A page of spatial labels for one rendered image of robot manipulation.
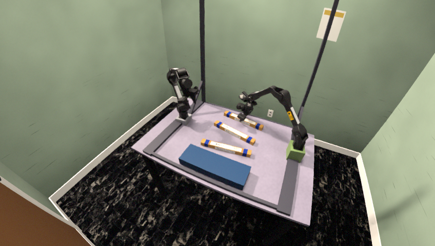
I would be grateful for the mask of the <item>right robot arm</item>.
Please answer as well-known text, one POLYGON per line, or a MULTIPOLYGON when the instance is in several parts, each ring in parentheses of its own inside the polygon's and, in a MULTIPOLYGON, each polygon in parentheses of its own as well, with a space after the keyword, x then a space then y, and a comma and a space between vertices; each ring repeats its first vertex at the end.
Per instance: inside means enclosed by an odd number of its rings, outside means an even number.
MULTIPOLYGON (((187 96, 191 95, 191 96, 196 96, 198 94, 198 87, 195 86, 194 88, 192 87, 192 81, 189 79, 189 73, 187 72, 186 68, 170 68, 168 73, 167 73, 167 80, 169 81, 170 84, 172 84, 175 95, 177 97, 177 100, 179 98, 182 97, 181 91, 179 89, 178 83, 180 85, 181 88, 189 88, 186 89, 186 94, 187 96), (177 70, 176 70, 177 69, 177 70), (178 81, 178 83, 177 83, 178 81)), ((186 119, 189 115, 188 115, 188 110, 189 108, 187 106, 185 106, 184 104, 178 104, 177 105, 177 111, 179 113, 179 118, 181 119, 186 119)))

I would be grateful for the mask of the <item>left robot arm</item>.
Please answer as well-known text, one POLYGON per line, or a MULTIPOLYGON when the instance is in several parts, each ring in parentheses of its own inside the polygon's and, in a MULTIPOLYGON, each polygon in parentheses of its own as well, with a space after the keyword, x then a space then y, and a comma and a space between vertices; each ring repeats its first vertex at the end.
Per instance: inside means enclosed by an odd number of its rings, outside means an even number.
POLYGON ((306 143, 306 140, 309 137, 307 135, 307 130, 300 123, 297 114, 291 104, 291 96, 288 90, 284 90, 276 86, 271 86, 268 89, 257 91, 256 93, 251 93, 249 95, 245 91, 243 91, 239 95, 239 98, 243 102, 247 102, 247 103, 246 104, 238 103, 236 108, 241 109, 243 111, 244 105, 246 105, 246 107, 251 109, 253 106, 257 105, 256 101, 254 101, 255 99, 258 99, 260 98, 260 96, 264 96, 269 93, 271 93, 275 98, 277 98, 278 101, 285 107, 286 112, 293 125, 293 129, 291 130, 293 136, 295 136, 295 140, 293 142, 293 149, 302 151, 306 143))

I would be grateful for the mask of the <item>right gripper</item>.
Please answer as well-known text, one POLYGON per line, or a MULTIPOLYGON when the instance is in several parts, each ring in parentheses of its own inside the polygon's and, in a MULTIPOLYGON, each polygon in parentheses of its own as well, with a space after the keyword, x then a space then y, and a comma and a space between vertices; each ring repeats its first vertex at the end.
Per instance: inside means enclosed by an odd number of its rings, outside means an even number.
MULTIPOLYGON (((177 102, 178 102, 178 104, 184 104, 189 109, 191 109, 190 104, 189 104, 189 100, 187 100, 187 98, 189 96, 187 96, 187 94, 186 94, 186 89, 189 89, 189 88, 181 88, 180 89, 180 91, 183 92, 182 96, 184 96, 184 97, 181 97, 180 99, 178 99, 177 102), (188 102, 188 103, 186 103, 186 102, 188 102)), ((190 97, 191 97, 192 101, 194 102, 194 104, 196 104, 196 96, 190 96, 190 97)))

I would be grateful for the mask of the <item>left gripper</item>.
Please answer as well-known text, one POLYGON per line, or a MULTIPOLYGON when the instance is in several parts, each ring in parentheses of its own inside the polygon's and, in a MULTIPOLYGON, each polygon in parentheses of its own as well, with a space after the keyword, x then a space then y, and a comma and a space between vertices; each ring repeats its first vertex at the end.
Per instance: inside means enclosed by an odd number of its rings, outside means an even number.
POLYGON ((245 105, 245 106, 244 106, 244 110, 243 110, 243 113, 244 113, 244 114, 239 113, 238 116, 237 116, 237 118, 239 118, 239 119, 240 119, 240 122, 242 122, 242 121, 245 120, 246 116, 249 115, 252 111, 253 111, 253 108, 250 109, 250 108, 246 107, 246 105, 245 105))

